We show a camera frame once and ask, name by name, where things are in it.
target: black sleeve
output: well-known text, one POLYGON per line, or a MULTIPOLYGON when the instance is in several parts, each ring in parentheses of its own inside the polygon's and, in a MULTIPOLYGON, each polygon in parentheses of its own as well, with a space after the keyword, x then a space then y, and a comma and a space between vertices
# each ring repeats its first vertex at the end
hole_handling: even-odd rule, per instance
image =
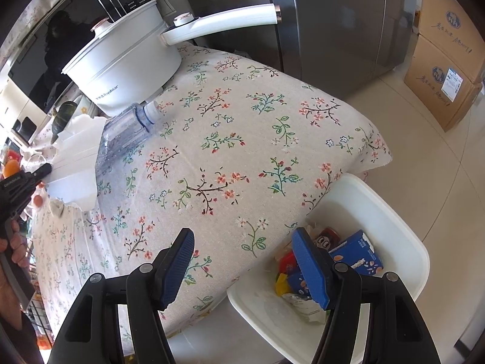
MULTIPOLYGON (((17 352, 20 353, 22 358, 27 364, 44 364, 44 360, 40 355, 39 348, 37 347, 37 337, 35 335, 35 330, 28 317, 22 313, 22 329, 17 331, 10 324, 0 317, 0 323, 8 335, 11 343, 16 348, 17 352)), ((5 351, 2 343, 0 343, 0 361, 3 362, 3 358, 7 358, 7 351, 5 351)))

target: plastic bottle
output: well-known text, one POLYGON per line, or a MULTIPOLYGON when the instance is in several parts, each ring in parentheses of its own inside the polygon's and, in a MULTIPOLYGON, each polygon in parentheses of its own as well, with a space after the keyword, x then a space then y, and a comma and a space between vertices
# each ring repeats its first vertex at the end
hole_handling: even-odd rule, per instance
POLYGON ((99 143, 96 170, 103 171, 149 138, 162 118, 154 101, 145 106, 132 104, 104 127, 99 143))

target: white electric pot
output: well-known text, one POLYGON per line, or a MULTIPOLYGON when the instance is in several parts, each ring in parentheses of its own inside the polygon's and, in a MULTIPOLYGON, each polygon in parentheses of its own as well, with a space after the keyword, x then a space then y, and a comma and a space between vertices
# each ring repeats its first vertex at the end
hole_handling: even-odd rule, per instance
POLYGON ((194 19, 190 13, 168 28, 156 0, 114 24, 101 21, 95 37, 62 70, 108 116, 134 102, 151 100, 176 72, 181 57, 175 44, 195 37, 253 25, 276 24, 279 8, 253 5, 194 19))

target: white plastic bin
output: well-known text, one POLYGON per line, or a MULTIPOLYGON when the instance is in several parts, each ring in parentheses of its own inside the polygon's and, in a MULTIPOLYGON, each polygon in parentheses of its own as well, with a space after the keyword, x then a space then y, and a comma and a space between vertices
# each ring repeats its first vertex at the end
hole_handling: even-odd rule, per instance
MULTIPOLYGON (((344 174, 309 220, 334 228, 342 239, 362 228, 384 263, 384 272, 396 272, 414 300, 418 298, 428 279, 428 252, 396 212, 359 178, 344 174)), ((276 261, 270 259, 242 276, 227 295, 241 316, 283 356, 295 364, 310 364, 324 325, 305 322, 275 294, 276 273, 276 261)), ((360 310, 352 364, 364 356, 368 322, 366 304, 360 310)))

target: metal screw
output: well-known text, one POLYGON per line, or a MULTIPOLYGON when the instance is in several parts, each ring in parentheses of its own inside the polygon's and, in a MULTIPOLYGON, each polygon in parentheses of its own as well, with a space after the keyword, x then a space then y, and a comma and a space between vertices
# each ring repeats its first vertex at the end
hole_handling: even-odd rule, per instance
POLYGON ((386 274, 386 278, 389 279, 391 282, 396 282, 399 279, 399 276, 394 272, 388 272, 386 274))
POLYGON ((336 271, 347 272, 348 269, 349 269, 348 265, 345 264, 344 262, 338 262, 337 264, 335 264, 336 271))
POLYGON ((91 283, 98 283, 99 281, 101 281, 101 274, 94 274, 94 275, 91 275, 91 277, 89 278, 89 282, 91 283))
POLYGON ((140 272, 143 272, 144 274, 147 274, 153 269, 153 266, 146 262, 145 264, 140 265, 140 272))

